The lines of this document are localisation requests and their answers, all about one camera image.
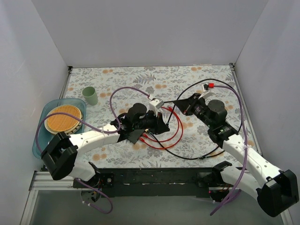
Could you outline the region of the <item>black network switch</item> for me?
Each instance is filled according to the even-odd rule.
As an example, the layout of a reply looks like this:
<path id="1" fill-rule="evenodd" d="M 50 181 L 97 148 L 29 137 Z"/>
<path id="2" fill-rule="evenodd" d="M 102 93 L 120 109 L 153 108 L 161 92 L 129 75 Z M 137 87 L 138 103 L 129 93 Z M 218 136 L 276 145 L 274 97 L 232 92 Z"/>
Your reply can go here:
<path id="1" fill-rule="evenodd" d="M 127 140 L 130 141 L 132 144 L 136 144 L 139 138 L 143 135 L 143 133 L 144 129 L 134 130 L 129 134 Z"/>

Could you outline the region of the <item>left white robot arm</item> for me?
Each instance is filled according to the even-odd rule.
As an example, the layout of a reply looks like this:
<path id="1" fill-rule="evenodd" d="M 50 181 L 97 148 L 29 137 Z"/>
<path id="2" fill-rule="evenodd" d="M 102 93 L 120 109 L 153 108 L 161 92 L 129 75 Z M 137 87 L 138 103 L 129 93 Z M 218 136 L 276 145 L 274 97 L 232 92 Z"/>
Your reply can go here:
<path id="1" fill-rule="evenodd" d="M 73 135 L 64 132 L 56 134 L 43 150 L 41 158 L 53 180 L 70 176 L 93 188 L 99 184 L 100 176 L 93 163 L 80 162 L 78 158 L 81 155 L 124 140 L 135 144 L 145 131 L 159 135 L 169 130 L 162 113 L 147 110 L 145 105 L 136 103 L 128 112 L 120 114 L 100 131 L 91 130 Z"/>

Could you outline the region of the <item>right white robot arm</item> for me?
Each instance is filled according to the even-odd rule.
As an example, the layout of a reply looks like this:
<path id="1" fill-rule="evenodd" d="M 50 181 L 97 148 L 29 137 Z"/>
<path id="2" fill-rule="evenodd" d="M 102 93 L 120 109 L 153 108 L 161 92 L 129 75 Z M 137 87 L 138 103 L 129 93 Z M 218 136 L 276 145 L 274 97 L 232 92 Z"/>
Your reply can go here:
<path id="1" fill-rule="evenodd" d="M 227 110 L 220 100 L 206 103 L 201 95 L 176 100 L 174 104 L 186 116 L 194 115 L 208 126 L 210 139 L 243 164 L 241 170 L 224 161 L 212 168 L 217 186 L 234 185 L 253 198 L 269 216 L 275 217 L 299 201 L 297 177 L 291 170 L 282 171 L 245 144 L 227 121 Z"/>

